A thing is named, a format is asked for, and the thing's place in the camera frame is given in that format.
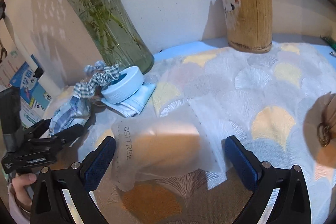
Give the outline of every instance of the yellow ginkgo leaf print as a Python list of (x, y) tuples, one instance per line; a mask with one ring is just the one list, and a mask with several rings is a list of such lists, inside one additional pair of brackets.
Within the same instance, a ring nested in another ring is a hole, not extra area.
[(285, 149), (287, 137), (294, 125), (294, 118), (286, 110), (268, 106), (260, 111), (253, 121), (252, 137), (274, 140)]
[(217, 54), (199, 54), (199, 55), (190, 55), (187, 56), (183, 60), (183, 64), (185, 63), (196, 63), (200, 67), (204, 67), (205, 63), (213, 58), (215, 58)]
[(300, 49), (292, 43), (281, 44), (281, 50), (283, 50), (285, 52), (294, 52), (294, 53), (300, 55)]
[(122, 197), (123, 207), (144, 224), (159, 221), (182, 213), (175, 195), (159, 185), (140, 184)]
[(278, 80), (284, 80), (300, 88), (301, 70), (289, 63), (279, 63), (274, 69), (274, 75)]
[(156, 114), (159, 114), (161, 107), (165, 103), (180, 95), (181, 93), (173, 84), (167, 82), (158, 82), (156, 85), (156, 89), (154, 90), (152, 95), (153, 105)]

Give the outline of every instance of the wooden pen holder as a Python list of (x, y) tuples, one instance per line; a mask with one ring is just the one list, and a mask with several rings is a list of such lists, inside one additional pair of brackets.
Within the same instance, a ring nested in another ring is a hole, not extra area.
[(272, 0), (223, 0), (229, 45), (242, 52), (272, 47)]

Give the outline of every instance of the sleeve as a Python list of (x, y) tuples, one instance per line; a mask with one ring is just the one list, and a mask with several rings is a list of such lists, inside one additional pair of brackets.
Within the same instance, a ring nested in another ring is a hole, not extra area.
[(8, 186), (8, 202), (9, 202), (9, 213), (17, 224), (29, 224), (28, 215), (23, 215), (23, 211), (15, 202), (15, 193), (13, 185), (10, 183)]

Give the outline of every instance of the metal screw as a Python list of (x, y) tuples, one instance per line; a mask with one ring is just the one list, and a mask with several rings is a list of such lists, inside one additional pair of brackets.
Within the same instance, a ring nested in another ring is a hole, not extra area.
[(72, 169), (78, 169), (80, 167), (80, 163), (79, 162), (74, 162), (72, 165), (71, 165), (71, 168)]
[(43, 167), (42, 170), (41, 170), (41, 172), (42, 172), (43, 174), (47, 173), (48, 171), (49, 171), (49, 168), (48, 168), (48, 167)]
[(265, 167), (266, 169), (271, 167), (271, 164), (268, 161), (263, 161), (262, 162), (263, 167)]
[(294, 165), (294, 170), (295, 170), (296, 172), (301, 172), (301, 167), (298, 166), (298, 165)]

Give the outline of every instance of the label on pen holder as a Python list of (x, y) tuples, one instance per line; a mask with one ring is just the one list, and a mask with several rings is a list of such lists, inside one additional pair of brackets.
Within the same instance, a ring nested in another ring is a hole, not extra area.
[(223, 0), (226, 26), (228, 29), (235, 27), (238, 10), (241, 6), (240, 0)]

